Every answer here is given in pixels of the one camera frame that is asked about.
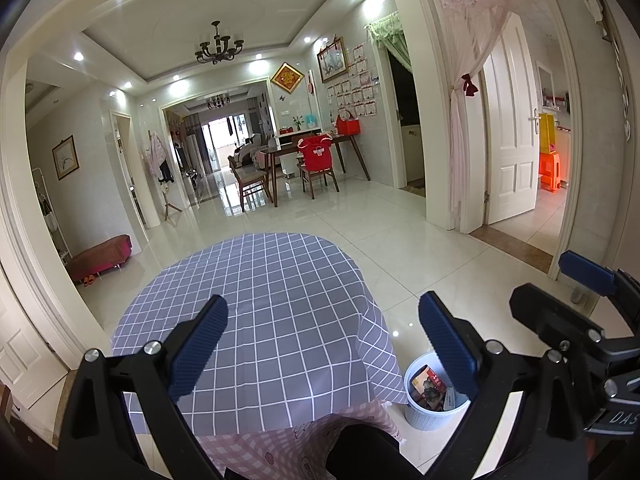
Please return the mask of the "brown cardboard box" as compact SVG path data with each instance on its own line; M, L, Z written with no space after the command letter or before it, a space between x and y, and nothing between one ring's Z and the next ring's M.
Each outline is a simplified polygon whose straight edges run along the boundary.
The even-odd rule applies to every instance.
M410 394L421 408L441 412L444 409L447 387L434 370L425 365L411 378Z

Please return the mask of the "light blue trash bin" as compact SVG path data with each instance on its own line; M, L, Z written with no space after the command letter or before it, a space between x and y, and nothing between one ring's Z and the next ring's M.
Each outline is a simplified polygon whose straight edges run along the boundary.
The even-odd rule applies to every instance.
M435 351L416 358L405 371L407 391L405 418L420 431L435 431L463 413L470 400L461 393L445 372Z

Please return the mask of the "grey checked tablecloth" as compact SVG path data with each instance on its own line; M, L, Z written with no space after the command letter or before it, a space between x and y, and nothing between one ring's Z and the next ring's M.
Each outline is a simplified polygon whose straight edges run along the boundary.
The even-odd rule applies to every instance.
M216 295L227 301L227 328L178 403L197 436L292 428L405 399L390 334L357 263L309 234L245 234L163 270L122 315L113 352L165 339Z

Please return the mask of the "orange plastic stool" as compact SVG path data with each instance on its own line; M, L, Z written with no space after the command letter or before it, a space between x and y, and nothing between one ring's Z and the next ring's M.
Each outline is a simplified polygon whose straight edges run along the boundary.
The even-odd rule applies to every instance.
M551 193L561 187L561 159L558 152L539 154L540 187Z

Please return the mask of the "dark red bench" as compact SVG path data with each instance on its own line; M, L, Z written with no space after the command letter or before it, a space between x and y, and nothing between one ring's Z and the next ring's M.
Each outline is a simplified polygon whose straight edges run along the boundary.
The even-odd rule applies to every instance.
M88 276L97 276L126 263L131 256L131 249L128 235L115 236L73 256L65 269L73 282L82 282Z

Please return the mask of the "pink patterned under cloth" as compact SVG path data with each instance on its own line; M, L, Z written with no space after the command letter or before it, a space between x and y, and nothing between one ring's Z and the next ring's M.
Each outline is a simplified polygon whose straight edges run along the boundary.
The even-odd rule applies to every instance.
M292 428L199 437L198 443L222 474L231 470L247 479L329 479L329 452L340 432L356 424L378 428L394 443L402 441L386 404L374 400Z

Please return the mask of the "wooden dining chair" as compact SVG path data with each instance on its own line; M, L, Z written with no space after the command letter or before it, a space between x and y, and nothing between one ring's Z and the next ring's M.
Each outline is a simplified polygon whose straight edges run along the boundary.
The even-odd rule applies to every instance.
M245 211L245 199L248 196L263 192L265 196L273 202L269 189L269 174L265 170L257 169L255 166L240 166L235 157L228 157L229 167L235 177L239 188L241 210Z

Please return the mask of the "white panel door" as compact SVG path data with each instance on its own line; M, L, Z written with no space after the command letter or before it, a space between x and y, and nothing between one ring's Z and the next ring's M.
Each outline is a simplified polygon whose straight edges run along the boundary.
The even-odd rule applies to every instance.
M520 17L511 14L485 61L488 125L487 222L535 208L539 134L534 66Z

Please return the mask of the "chair with red shirt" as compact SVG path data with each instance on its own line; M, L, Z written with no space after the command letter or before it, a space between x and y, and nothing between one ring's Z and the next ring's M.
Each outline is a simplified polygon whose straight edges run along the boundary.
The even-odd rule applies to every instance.
M332 139L327 134L306 136L297 142L299 154L302 155L302 160L298 163L302 188L304 192L309 191L313 200L316 198L314 180L317 178L320 178L324 185L328 185L328 178L331 178L335 191L340 190L333 168L331 146Z

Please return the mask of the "coat rack with clothes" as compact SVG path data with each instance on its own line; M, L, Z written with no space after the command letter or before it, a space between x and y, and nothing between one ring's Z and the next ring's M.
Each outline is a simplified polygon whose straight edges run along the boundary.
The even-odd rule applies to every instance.
M160 186L160 195L164 203L164 220L169 218L169 211L181 212L182 209L168 200L168 192L171 183L175 182L174 176L168 165L166 151L160 137L151 130L148 131L149 148L146 150L146 160L148 161L151 176Z

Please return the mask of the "pink lace curtain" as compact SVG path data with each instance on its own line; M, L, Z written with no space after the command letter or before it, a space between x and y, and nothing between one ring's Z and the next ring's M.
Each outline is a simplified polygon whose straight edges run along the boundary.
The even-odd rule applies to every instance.
M484 193L471 184L470 120L466 102L478 92L473 78L501 35L518 0L434 0L449 93L450 202L457 227L469 233L483 224Z

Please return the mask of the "black chandelier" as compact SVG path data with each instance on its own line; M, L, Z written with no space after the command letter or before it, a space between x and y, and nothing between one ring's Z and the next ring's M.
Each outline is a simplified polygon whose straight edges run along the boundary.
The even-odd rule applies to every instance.
M243 52L245 41L240 37L223 34L218 20L212 21L210 24L214 29L214 34L198 44L198 50L194 52L196 62L217 65L222 62L234 61Z

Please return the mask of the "framed picture wall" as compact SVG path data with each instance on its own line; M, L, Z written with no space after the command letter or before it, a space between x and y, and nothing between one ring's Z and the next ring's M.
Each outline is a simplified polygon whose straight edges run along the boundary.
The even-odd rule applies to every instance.
M62 180L79 168L79 160L73 136L62 140L52 148L54 168L58 180Z
M328 81L348 72L347 56L342 37L335 37L317 53L321 81Z

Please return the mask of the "framed picture right wall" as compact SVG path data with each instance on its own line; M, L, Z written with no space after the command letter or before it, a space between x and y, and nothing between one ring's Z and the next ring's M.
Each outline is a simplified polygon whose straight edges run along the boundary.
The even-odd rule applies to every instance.
M348 72L347 56L342 37L335 37L317 53L321 81L328 81Z

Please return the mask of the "gold diamond wall decoration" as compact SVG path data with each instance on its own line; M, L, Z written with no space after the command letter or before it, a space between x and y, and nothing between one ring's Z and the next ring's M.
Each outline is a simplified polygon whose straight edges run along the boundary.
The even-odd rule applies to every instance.
M270 82L281 90L293 93L303 81L305 75L294 66L283 62L282 65L271 76Z

